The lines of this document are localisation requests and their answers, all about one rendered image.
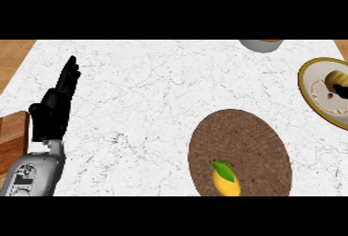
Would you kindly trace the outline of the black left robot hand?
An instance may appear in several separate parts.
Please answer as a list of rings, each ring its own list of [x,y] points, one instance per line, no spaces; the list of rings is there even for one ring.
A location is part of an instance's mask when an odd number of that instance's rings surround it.
[[[33,103],[28,107],[33,119],[31,140],[34,142],[50,139],[62,140],[80,75],[77,57],[71,56],[61,71],[56,87],[47,90],[41,102]]]

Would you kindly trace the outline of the brown round placemat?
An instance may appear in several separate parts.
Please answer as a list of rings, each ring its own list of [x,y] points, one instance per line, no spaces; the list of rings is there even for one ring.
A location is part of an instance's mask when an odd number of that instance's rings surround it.
[[[266,121],[252,113],[227,109],[201,121],[189,143],[189,170],[201,195],[218,196],[213,165],[227,160],[242,196],[289,195],[292,169],[285,144]]]

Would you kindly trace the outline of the yellow squash with green leaf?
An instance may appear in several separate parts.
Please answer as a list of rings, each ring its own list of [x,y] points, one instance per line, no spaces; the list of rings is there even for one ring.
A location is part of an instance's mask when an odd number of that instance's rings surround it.
[[[213,183],[221,195],[241,196],[241,184],[229,164],[230,162],[226,160],[211,163],[214,168]]]

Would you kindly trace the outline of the white bowl with gold rim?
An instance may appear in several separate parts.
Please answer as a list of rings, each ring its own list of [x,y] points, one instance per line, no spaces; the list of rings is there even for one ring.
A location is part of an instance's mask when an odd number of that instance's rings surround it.
[[[348,75],[348,63],[331,57],[308,60],[298,72],[298,87],[317,115],[348,131],[348,100],[331,92],[325,85],[325,78],[335,70]]]

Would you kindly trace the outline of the brown wooden cutting board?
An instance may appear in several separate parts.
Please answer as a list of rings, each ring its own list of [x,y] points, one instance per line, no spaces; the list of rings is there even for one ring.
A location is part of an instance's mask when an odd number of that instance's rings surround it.
[[[25,111],[0,117],[0,188],[12,164],[27,154],[28,121],[30,117]]]

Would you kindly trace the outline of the grey round cup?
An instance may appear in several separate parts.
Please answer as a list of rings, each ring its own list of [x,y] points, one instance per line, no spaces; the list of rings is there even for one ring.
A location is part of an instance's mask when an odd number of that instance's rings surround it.
[[[282,40],[241,40],[242,45],[257,53],[272,53],[282,45]]]

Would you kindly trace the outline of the tan ridged food piece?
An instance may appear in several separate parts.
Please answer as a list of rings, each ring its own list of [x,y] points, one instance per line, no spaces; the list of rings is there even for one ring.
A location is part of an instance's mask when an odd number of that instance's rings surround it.
[[[348,88],[348,75],[344,74],[339,70],[332,71],[325,78],[325,85],[331,92],[336,92],[333,85],[339,84]]]

